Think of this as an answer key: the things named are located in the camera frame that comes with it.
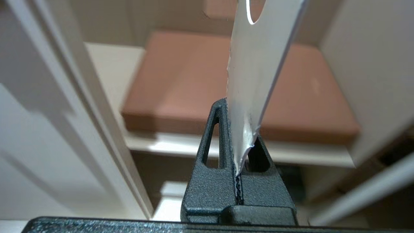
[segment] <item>brown cushion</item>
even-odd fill
[[[129,131],[202,134],[226,96],[229,37],[153,32],[122,109]],[[322,54],[292,45],[263,119],[269,140],[347,144],[359,126]]]

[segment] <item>wooden shelf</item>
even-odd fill
[[[131,150],[162,153],[171,156],[194,157],[201,140],[199,135],[176,133],[131,133],[126,131],[120,109],[133,74],[145,54],[142,47],[85,43],[101,80],[102,87]],[[209,156],[218,157],[218,140],[212,139]],[[267,149],[275,162],[354,167],[345,146],[313,143],[266,141]]]

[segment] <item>white wall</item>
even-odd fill
[[[145,218],[77,91],[0,6],[0,219]]]
[[[347,0],[321,50],[362,127],[359,165],[414,123],[414,1]]]

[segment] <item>seat cushion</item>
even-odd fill
[[[230,38],[153,32],[121,111],[129,131],[202,134],[226,96]],[[269,101],[267,140],[348,144],[359,126],[318,49],[294,44]]]

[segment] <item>white door frame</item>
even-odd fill
[[[69,77],[147,219],[154,209],[84,47],[66,0],[7,0],[41,57]],[[52,56],[44,51],[52,51]]]

